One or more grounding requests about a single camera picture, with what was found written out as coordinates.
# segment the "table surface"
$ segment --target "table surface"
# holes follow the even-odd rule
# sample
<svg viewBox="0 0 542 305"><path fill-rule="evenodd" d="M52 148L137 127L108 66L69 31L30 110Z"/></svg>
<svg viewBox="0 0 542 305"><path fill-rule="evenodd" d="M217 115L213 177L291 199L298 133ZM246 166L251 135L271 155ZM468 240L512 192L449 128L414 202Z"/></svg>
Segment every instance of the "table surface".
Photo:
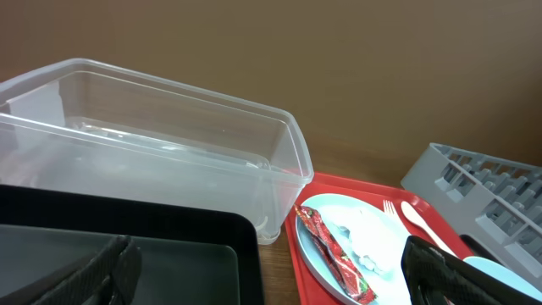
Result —
<svg viewBox="0 0 542 305"><path fill-rule="evenodd" d="M310 131L306 138L315 170L325 173L400 186L401 178L413 162L411 158L364 151L325 136L312 137ZM266 304L300 304L284 226L275 243L260 246L260 259Z"/></svg>

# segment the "light blue object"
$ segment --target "light blue object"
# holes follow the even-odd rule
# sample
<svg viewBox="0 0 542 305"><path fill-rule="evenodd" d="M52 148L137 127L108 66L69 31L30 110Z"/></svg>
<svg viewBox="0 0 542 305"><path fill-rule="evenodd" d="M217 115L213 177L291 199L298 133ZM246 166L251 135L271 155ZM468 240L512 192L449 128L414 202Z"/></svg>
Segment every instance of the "light blue object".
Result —
<svg viewBox="0 0 542 305"><path fill-rule="evenodd" d="M467 257L463 261L517 291L542 302L542 292L508 268L481 257Z"/></svg>
<svg viewBox="0 0 542 305"><path fill-rule="evenodd" d="M338 195L338 194L320 194L314 197L308 198L303 204L309 208L320 209L325 206L335 205L348 208L363 208L368 214L380 219L387 227L393 230L399 237L403 244L407 241L407 237L410 235L407 229L401 224L395 222L393 219L384 214L380 209L372 206L369 203L363 202L353 197ZM322 215L324 223L326 223L325 215ZM382 279L376 275L373 271L369 271L360 265L358 259L353 255L351 248L348 246L348 238L340 233L340 230L332 224L327 224L329 232L339 242L346 255L352 259L352 262L362 273L365 280L373 288L379 297L376 301L371 302L371 305L410 305L410 295L408 293L407 284L405 282L404 275L401 270L401 261L397 260L396 267L393 275L390 278ZM345 292L340 288L339 283L331 274L328 265L322 258L322 254L314 245L311 238L311 233L305 228L305 225L296 217L296 233L297 242L300 249L301 256L305 261L308 269L314 275L315 279L336 297L339 301L347 305L359 305L349 298ZM379 234L378 231L370 232L369 234Z"/></svg>

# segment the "food wrapper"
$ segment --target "food wrapper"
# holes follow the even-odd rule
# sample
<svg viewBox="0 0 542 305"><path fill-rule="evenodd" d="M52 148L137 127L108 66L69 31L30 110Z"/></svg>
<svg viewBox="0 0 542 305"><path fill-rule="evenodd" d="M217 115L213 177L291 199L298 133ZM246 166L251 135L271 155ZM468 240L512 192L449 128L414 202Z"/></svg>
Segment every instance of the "food wrapper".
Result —
<svg viewBox="0 0 542 305"><path fill-rule="evenodd" d="M312 241L322 253L331 274L345 293L360 304L369 304L377 295L369 287L362 274L329 233L320 213L309 207L296 207L296 212L305 227L311 232Z"/></svg>

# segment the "white fork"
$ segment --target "white fork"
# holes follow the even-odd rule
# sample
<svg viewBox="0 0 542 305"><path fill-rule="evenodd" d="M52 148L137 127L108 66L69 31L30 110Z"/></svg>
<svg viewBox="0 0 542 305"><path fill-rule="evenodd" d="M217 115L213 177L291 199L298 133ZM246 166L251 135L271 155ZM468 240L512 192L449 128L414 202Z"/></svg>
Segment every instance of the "white fork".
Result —
<svg viewBox="0 0 542 305"><path fill-rule="evenodd" d="M397 213L397 210L395 210L393 203L389 200L384 200L384 214L388 215L391 219L395 220L406 228L399 218L399 214Z"/></svg>

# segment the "white spoon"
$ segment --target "white spoon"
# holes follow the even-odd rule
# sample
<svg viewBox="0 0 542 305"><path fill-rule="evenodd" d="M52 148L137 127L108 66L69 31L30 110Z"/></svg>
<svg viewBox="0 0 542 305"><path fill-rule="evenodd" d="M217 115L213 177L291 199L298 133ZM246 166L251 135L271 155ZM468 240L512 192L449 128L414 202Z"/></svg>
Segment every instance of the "white spoon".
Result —
<svg viewBox="0 0 542 305"><path fill-rule="evenodd" d="M408 219L410 222L412 222L413 224L417 225L418 227L422 228L422 230L427 232L429 237L433 239L434 243L437 244L437 246L439 246L440 249L457 257L457 255L440 239L440 237L436 235L436 233L434 233L434 231L431 230L431 228L429 228L425 220L423 220L422 216L420 216L418 211L416 211L414 207L410 205L410 203L401 202L401 210L405 214L406 219Z"/></svg>

